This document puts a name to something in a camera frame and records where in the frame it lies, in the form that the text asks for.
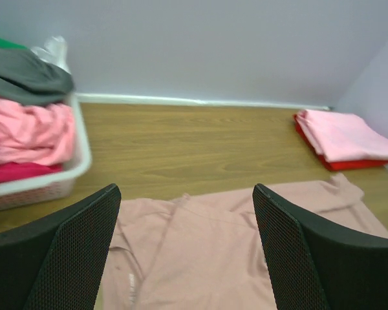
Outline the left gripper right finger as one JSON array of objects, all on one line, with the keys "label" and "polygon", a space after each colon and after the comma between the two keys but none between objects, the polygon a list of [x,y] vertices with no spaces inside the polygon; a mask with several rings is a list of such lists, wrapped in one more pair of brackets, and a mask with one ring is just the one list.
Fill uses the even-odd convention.
[{"label": "left gripper right finger", "polygon": [[334,223],[253,188],[278,309],[388,309],[388,238]]}]

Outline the dusty pink printed t-shirt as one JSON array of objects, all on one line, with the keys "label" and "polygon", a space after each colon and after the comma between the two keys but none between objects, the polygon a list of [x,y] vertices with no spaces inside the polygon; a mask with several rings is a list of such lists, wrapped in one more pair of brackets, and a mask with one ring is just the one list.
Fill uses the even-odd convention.
[{"label": "dusty pink printed t-shirt", "polygon": [[[363,191],[336,174],[266,186],[356,231],[388,238]],[[121,203],[103,274],[105,309],[278,309],[253,188]]]}]

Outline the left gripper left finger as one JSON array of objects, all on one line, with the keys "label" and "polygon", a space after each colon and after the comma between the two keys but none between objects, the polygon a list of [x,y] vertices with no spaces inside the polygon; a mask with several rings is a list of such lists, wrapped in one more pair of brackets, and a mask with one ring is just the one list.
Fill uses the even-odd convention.
[{"label": "left gripper left finger", "polygon": [[87,198],[0,233],[0,309],[93,309],[121,193]]}]

